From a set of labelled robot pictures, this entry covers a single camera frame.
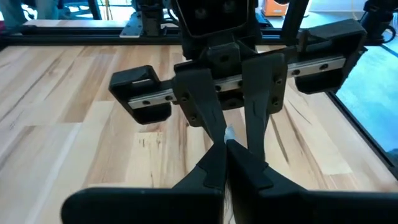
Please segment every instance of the wood grain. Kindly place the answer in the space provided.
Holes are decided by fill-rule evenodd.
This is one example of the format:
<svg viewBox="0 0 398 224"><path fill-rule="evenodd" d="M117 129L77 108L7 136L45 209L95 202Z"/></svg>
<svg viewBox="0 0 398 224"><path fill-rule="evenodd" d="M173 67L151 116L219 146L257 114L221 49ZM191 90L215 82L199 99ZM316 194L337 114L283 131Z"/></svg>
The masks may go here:
<svg viewBox="0 0 398 224"><path fill-rule="evenodd" d="M82 188L167 188L190 172L211 146L202 129L187 126L177 106L163 123L137 124L107 90L113 72L151 64L164 80L182 61L179 46L0 52L1 223L60 223L62 202ZM246 144L243 110L226 111L225 117ZM328 97L299 93L293 80L264 144L267 162L308 189L398 190ZM225 215L226 223L234 223L229 200Z"/></svg>

